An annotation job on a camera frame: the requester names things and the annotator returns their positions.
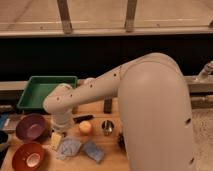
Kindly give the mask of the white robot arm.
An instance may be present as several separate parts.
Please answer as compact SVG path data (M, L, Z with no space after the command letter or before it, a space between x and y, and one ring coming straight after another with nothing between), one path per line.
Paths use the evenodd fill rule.
M59 127L68 111L118 98L130 171L196 171L189 89L178 64L150 53L122 64L74 90L59 85L43 107Z

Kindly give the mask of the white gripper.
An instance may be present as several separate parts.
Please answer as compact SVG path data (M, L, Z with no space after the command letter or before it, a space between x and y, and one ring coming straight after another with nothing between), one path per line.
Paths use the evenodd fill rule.
M62 139L60 133L70 129L74 125L74 120L71 115L53 115L51 118L51 125L55 131L51 135L51 148L57 150Z

